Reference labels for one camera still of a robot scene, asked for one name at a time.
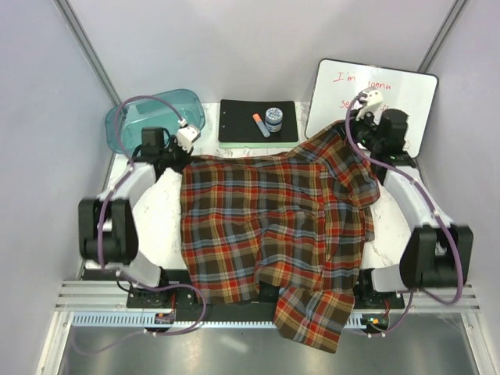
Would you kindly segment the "plaid long sleeve shirt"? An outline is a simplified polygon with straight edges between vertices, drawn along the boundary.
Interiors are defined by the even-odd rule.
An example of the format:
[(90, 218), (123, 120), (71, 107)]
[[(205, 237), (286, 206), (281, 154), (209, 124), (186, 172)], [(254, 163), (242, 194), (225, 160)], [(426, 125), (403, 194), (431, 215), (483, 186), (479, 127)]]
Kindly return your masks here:
[(181, 255), (210, 304), (279, 287), (284, 338), (335, 352), (354, 304), (363, 249), (374, 237), (377, 179), (333, 123), (288, 152), (184, 168)]

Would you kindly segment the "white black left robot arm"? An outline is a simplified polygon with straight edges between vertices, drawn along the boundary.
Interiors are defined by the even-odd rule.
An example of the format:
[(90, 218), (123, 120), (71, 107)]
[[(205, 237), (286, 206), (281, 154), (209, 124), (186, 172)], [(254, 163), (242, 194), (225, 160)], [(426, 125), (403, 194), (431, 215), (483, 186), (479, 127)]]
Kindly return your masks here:
[(132, 152), (127, 167), (112, 186), (78, 205), (80, 256), (110, 268), (136, 288), (155, 307), (171, 299), (166, 271), (141, 253), (133, 208), (166, 170), (181, 173), (191, 161), (193, 144), (200, 130), (193, 125), (175, 135), (161, 127), (145, 127), (141, 143)]

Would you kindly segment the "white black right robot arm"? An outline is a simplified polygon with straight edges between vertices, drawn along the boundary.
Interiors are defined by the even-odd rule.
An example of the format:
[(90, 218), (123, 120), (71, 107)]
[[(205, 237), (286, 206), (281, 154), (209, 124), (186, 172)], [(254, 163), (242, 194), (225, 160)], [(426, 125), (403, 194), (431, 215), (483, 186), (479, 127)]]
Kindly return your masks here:
[(465, 286), (473, 232), (445, 214), (425, 188), (415, 160), (404, 149), (408, 116), (398, 109), (383, 111), (379, 120), (365, 109), (348, 115), (345, 129), (352, 149), (366, 148), (371, 170), (397, 202), (411, 231), (398, 264), (366, 272), (358, 287), (359, 301), (376, 307), (386, 292), (455, 288), (457, 302)]

